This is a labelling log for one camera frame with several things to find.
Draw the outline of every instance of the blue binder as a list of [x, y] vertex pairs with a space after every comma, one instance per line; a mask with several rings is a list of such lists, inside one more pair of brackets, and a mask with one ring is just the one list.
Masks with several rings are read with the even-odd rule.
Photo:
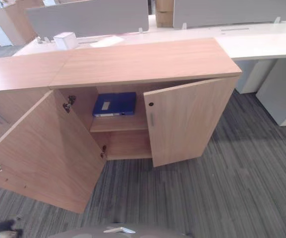
[[95, 117], [134, 115], [135, 103], [135, 92], [99, 94], [92, 114]]

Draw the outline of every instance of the wooden cabinet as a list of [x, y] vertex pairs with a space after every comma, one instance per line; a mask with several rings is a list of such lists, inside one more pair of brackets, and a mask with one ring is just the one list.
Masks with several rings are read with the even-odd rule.
[[[201, 156], [239, 76], [213, 39], [0, 59], [0, 187], [81, 213], [106, 160]], [[135, 115], [93, 118], [111, 92]]]
[[50, 91], [0, 139], [0, 187], [83, 212], [105, 159], [66, 99]]
[[237, 79], [99, 87], [100, 92], [135, 91], [135, 115], [94, 118], [90, 132], [106, 147], [107, 160], [153, 158], [156, 167], [199, 157]]

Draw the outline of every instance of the cardboard box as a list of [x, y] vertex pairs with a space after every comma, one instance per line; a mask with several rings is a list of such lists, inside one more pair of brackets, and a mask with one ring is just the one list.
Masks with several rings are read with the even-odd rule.
[[173, 0], [156, 0], [157, 27], [173, 27]]

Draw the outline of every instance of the cabinet top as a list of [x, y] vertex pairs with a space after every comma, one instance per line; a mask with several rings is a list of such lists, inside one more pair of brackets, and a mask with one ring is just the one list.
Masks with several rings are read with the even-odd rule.
[[0, 59], [0, 91], [237, 76], [214, 39], [77, 49]]

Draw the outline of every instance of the open cabinet door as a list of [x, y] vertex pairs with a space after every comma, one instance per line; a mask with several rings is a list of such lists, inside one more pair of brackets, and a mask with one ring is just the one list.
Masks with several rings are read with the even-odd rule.
[[238, 77], [144, 93], [154, 167], [202, 155]]
[[0, 138], [0, 187], [82, 213], [105, 160], [63, 103], [59, 91], [49, 91]]

